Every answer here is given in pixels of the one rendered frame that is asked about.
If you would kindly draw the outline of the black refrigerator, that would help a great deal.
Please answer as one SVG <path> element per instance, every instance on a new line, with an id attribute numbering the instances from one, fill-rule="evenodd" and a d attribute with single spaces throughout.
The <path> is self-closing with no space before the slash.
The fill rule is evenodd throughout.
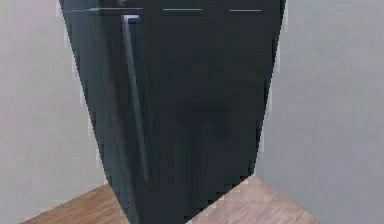
<path id="1" fill-rule="evenodd" d="M 287 0 L 59 0 L 129 224 L 187 224 L 252 175 Z M 143 177 L 122 30 L 130 21 Z"/>

